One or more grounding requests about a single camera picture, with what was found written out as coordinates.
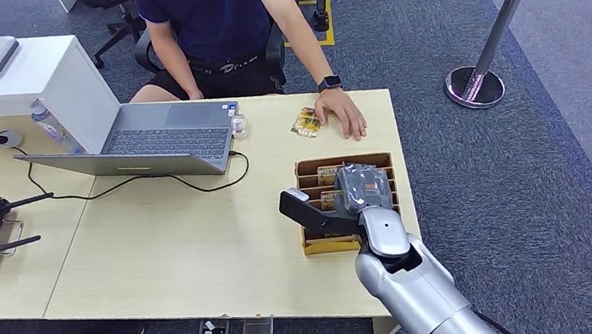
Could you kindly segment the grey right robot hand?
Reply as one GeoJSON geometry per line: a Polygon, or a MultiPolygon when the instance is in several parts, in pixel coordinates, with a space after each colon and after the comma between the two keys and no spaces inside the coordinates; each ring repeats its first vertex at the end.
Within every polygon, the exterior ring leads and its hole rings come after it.
{"type": "Polygon", "coordinates": [[[374,165],[345,163],[338,168],[333,197],[337,213],[354,216],[369,206],[393,208],[393,194],[387,171],[374,165]]]}

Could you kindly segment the person's left hand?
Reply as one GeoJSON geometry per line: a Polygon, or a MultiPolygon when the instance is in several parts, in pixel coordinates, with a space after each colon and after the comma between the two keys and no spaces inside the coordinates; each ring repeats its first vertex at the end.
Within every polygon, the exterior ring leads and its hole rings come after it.
{"type": "Polygon", "coordinates": [[[363,114],[341,87],[321,91],[314,108],[321,124],[326,124],[326,118],[330,113],[336,115],[346,139],[352,137],[361,140],[367,135],[367,124],[363,114]]]}

